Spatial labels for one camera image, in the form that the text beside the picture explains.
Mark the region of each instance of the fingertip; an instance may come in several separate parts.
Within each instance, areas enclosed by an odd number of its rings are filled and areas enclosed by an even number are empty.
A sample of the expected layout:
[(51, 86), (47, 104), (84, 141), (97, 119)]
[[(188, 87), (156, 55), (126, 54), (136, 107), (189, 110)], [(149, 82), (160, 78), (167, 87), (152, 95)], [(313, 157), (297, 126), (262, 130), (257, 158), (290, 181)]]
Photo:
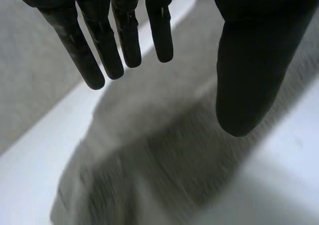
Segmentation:
[(89, 82), (86, 82), (86, 84), (88, 85), (89, 88), (97, 91), (99, 89), (102, 89), (105, 86), (105, 79), (102, 76), (101, 78), (94, 79), (94, 80), (91, 80)]

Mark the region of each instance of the glove finger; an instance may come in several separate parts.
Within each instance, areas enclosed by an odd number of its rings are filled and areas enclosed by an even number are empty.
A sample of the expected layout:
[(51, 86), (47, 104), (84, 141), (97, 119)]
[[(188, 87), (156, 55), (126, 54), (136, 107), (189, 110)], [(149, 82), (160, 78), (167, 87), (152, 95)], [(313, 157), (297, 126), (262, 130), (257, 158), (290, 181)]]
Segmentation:
[(168, 6), (172, 0), (146, 0), (152, 37), (159, 61), (169, 62), (173, 58), (173, 42)]
[(218, 49), (216, 113), (245, 136), (274, 103), (318, 0), (293, 0), (264, 19), (226, 22)]
[(115, 18), (120, 44), (128, 67), (141, 64), (142, 56), (139, 44), (138, 21), (135, 9), (139, 0), (112, 0), (112, 11)]
[(108, 19), (110, 1), (77, 0), (105, 71), (115, 80), (123, 76), (124, 68)]
[(94, 90), (102, 88), (105, 80), (77, 21), (75, 4), (39, 11), (53, 26), (86, 84)]

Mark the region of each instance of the gray floor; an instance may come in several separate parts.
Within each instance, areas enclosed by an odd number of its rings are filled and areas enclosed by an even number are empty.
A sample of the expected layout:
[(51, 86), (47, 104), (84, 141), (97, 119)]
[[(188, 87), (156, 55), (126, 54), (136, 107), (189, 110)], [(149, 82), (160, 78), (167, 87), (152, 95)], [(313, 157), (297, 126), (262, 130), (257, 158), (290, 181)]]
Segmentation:
[[(145, 1), (140, 0), (136, 10), (140, 25), (147, 20), (144, 5)], [(81, 14), (79, 21), (99, 62)], [(110, 21), (115, 28), (112, 15)], [(21, 0), (0, 0), (0, 22), (1, 154), (82, 78), (54, 30), (36, 9)]]

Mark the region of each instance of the black glove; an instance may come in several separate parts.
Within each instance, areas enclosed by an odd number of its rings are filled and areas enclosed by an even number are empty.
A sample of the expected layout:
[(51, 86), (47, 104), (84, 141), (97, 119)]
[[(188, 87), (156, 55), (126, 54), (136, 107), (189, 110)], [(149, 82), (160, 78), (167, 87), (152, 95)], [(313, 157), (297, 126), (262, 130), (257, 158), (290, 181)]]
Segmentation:
[[(123, 65), (117, 51), (114, 33), (108, 20), (110, 2), (120, 43), (128, 67), (141, 64), (138, 21), (135, 8), (138, 0), (23, 0), (36, 7), (61, 39), (84, 81), (92, 89), (100, 89), (105, 80), (77, 21), (75, 1), (83, 13), (102, 64), (111, 79), (120, 78)], [(158, 58), (168, 62), (173, 57), (168, 5), (172, 0), (146, 0), (152, 35)]]
[(225, 131), (245, 136), (273, 104), (319, 0), (215, 0), (219, 43), (216, 112)]

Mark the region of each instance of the white surface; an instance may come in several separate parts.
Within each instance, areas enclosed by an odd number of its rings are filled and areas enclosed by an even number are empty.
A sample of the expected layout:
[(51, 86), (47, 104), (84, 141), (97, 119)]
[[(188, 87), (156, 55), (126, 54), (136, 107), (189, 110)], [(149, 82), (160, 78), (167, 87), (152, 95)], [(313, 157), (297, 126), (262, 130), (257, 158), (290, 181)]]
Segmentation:
[[(192, 7), (174, 0), (172, 25)], [(142, 54), (152, 47), (142, 27)], [(103, 91), (79, 84), (0, 158), (0, 225), (48, 225), (58, 178)], [(194, 225), (319, 224), (319, 80)]]

